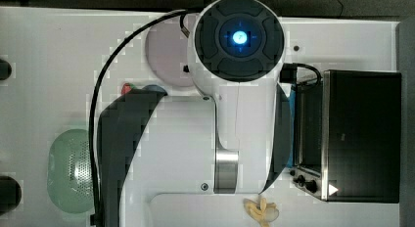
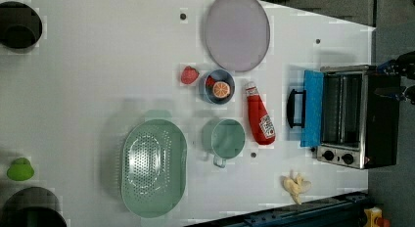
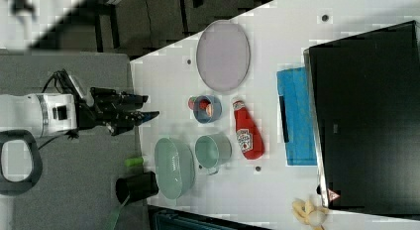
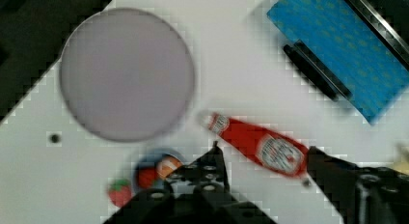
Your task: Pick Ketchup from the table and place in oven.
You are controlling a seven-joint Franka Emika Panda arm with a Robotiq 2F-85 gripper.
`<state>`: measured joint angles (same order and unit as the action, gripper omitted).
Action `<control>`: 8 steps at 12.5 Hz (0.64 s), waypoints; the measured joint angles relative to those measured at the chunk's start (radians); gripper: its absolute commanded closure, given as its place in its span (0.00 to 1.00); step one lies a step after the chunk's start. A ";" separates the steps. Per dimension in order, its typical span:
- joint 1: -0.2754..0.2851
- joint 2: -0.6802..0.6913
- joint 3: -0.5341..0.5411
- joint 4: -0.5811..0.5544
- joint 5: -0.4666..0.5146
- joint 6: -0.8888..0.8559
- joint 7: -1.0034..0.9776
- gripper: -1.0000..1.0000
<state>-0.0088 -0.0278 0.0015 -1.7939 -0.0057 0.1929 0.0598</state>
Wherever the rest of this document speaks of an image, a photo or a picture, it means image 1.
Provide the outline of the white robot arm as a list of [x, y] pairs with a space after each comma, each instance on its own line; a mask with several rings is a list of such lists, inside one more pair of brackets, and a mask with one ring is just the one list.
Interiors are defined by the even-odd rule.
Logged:
[[277, 123], [284, 28], [257, 0], [216, 0], [197, 16], [187, 66], [195, 96], [159, 86], [118, 97], [91, 125], [94, 227], [154, 227], [160, 195], [260, 194], [281, 173]]

